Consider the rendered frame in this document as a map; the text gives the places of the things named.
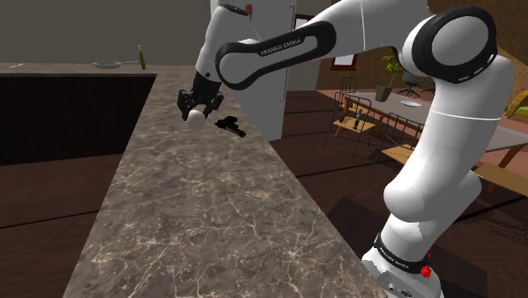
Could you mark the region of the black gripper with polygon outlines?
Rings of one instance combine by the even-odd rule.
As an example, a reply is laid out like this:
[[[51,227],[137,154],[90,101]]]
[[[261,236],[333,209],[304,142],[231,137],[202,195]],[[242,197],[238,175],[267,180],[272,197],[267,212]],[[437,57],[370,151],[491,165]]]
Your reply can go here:
[[[220,92],[221,84],[196,72],[191,91],[180,90],[178,94],[177,106],[182,113],[183,121],[188,119],[190,111],[197,105],[205,105],[203,109],[205,117],[212,111],[218,110],[224,99]]]

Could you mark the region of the white egg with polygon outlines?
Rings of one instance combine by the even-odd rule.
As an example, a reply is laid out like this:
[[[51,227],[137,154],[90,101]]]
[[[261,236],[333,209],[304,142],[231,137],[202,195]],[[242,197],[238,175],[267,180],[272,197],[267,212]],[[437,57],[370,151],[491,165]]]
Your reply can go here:
[[[205,127],[206,116],[200,110],[190,110],[186,124],[193,130],[202,130]]]

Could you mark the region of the black handheld tool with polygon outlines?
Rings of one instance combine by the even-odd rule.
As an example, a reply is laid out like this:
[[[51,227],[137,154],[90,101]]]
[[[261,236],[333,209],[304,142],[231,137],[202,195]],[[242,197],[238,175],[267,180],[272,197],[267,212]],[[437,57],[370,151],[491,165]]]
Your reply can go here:
[[[227,116],[225,119],[219,119],[215,125],[220,128],[232,132],[239,137],[245,137],[246,133],[243,130],[239,129],[237,125],[238,119],[234,116]]]

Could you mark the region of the grey frying pan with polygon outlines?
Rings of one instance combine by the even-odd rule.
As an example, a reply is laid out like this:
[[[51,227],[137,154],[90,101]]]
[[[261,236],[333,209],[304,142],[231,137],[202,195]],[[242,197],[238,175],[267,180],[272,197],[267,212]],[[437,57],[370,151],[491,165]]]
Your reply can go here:
[[[99,69],[116,69],[119,68],[121,65],[125,64],[137,64],[138,61],[97,61],[93,62],[92,65]]]

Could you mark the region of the dark office chair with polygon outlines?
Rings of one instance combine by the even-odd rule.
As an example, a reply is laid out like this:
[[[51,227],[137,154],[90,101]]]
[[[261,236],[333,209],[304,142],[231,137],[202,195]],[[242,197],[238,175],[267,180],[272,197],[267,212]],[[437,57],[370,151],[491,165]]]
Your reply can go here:
[[[402,91],[399,91],[399,94],[405,92],[407,97],[411,97],[412,95],[416,95],[418,97],[419,94],[413,90],[413,87],[420,85],[421,78],[415,74],[405,71],[402,80],[406,84],[406,88]]]

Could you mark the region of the grey dining table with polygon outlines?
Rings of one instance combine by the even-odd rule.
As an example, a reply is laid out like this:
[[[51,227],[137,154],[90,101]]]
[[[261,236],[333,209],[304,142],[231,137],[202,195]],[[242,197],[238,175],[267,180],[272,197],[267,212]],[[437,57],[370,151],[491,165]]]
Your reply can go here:
[[[338,92],[336,96],[343,101],[343,111],[347,109],[347,113],[358,113],[362,109],[361,119],[373,118],[369,124],[360,124],[357,130],[373,128],[380,131],[382,127],[388,126],[388,119],[421,133],[431,108],[431,104],[428,102],[392,92],[385,102],[377,101],[375,92]],[[498,126],[487,147],[487,152],[503,149],[512,152],[517,147],[522,149],[525,146],[528,146],[527,134]]]

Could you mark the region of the wooden bench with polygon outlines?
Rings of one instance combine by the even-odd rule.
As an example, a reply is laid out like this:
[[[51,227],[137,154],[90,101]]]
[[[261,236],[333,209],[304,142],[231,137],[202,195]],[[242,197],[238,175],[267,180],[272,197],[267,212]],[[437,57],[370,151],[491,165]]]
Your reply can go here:
[[[483,163],[475,170],[475,174],[488,182],[487,192],[492,192],[494,186],[498,185],[528,197],[528,178],[525,176],[490,163]]]

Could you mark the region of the red framed wall picture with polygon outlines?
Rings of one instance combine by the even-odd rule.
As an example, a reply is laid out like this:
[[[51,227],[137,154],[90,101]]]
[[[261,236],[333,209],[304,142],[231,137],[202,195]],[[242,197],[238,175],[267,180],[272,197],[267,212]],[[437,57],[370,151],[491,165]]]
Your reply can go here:
[[[350,54],[347,56],[336,57],[331,64],[331,70],[356,70],[357,54]]]

